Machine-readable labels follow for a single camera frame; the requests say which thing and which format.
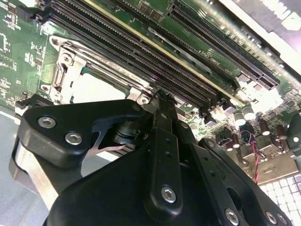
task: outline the gray surface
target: gray surface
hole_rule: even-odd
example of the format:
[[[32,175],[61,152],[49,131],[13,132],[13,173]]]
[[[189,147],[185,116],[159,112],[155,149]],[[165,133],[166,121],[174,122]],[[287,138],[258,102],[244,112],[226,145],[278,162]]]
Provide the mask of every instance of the gray surface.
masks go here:
[[[10,113],[0,106],[0,111]],[[14,181],[8,163],[18,126],[0,114],[0,225],[41,226],[48,210],[42,199]],[[82,175],[86,176],[109,161],[94,156],[84,161]]]

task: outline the motherboard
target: motherboard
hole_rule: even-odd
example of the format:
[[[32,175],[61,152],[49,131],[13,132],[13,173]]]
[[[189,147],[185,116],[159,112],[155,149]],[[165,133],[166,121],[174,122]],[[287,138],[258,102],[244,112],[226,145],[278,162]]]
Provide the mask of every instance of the motherboard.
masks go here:
[[[1,0],[0,69],[0,104],[10,109],[33,94],[55,104],[143,105],[163,89],[196,140],[216,138],[227,149],[227,131],[237,135],[242,162],[253,161],[243,115],[262,151],[272,147],[264,163],[287,155],[276,127],[285,133],[301,105],[300,75],[214,0]]]

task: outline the red wire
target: red wire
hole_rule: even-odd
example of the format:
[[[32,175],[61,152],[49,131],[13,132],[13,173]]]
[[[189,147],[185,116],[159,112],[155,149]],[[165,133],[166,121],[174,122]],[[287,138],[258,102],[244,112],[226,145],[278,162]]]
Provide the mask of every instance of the red wire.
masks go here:
[[[258,184],[258,178],[259,178],[259,172],[258,172],[258,166],[259,166],[259,156],[258,156],[258,150],[255,147],[255,141],[252,142],[252,149],[255,155],[255,183]]]

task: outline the electrolytic capacitor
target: electrolytic capacitor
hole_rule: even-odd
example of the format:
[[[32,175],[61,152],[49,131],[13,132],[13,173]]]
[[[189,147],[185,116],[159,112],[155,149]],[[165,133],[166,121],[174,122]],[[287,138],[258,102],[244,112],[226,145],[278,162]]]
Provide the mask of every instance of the electrolytic capacitor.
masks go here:
[[[260,121],[259,127],[260,127],[260,131],[261,131],[262,135],[264,135],[264,136],[270,135],[270,130],[269,130],[267,121],[265,121],[265,120]]]
[[[197,135],[199,133],[199,130],[198,130],[198,124],[193,122],[192,124],[189,125],[190,128],[191,128],[191,131],[193,133],[193,135]]]
[[[284,126],[283,125],[277,125],[275,127],[275,130],[276,130],[277,137],[280,140],[286,140],[287,139],[287,135],[285,134],[285,130],[284,130]]]
[[[241,112],[236,112],[234,114],[234,122],[235,122],[235,125],[237,125],[237,126],[245,125],[246,120],[244,118],[244,115]]]
[[[226,143],[226,150],[227,150],[227,152],[230,152],[233,150],[232,142]]]
[[[239,144],[239,139],[238,139],[238,135],[237,134],[232,134],[231,136],[232,138],[232,144],[233,144],[233,148],[239,148],[240,144]]]
[[[256,118],[256,115],[251,106],[245,106],[243,109],[243,114],[244,114],[245,120],[254,120]]]

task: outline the screw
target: screw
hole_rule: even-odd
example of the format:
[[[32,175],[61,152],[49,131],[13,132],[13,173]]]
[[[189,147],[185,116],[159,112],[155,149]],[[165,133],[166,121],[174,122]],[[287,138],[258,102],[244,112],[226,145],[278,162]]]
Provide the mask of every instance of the screw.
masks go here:
[[[161,116],[162,116],[163,118],[167,119],[167,116],[166,116],[165,114],[161,113]]]
[[[214,143],[211,140],[208,140],[208,144],[210,147],[214,147]]]
[[[282,223],[284,223],[285,225],[287,225],[286,219],[285,219],[280,213],[278,213],[277,216],[278,216],[279,219],[282,221]]]
[[[274,217],[270,212],[265,212],[265,214],[267,215],[269,221],[270,221],[272,224],[274,224],[274,225],[277,224],[277,221],[276,221],[275,217]]]
[[[174,193],[173,189],[171,189],[170,187],[164,186],[161,189],[161,194],[162,194],[163,199],[166,202],[174,203],[176,200],[175,193]]]
[[[60,42],[57,39],[52,39],[52,44],[54,44],[55,46],[58,46],[60,44]]]
[[[72,57],[71,57],[69,54],[67,54],[67,53],[63,53],[63,54],[62,54],[62,59],[64,60],[64,62],[65,62],[67,65],[71,65],[72,62],[73,62]]]
[[[71,145],[79,145],[82,142],[81,136],[74,132],[67,133],[65,140]]]
[[[56,121],[50,117],[41,117],[38,119],[38,124],[47,129],[51,129],[56,125]]]
[[[132,106],[132,108],[135,110],[135,111],[141,111],[141,108],[140,108],[140,106],[138,106],[138,105],[133,105]]]
[[[181,125],[185,128],[185,129],[188,129],[188,125],[184,122],[181,123]]]
[[[239,224],[238,217],[231,209],[227,208],[225,210],[225,214],[227,219],[231,222],[231,224],[233,224],[234,226],[237,226]]]

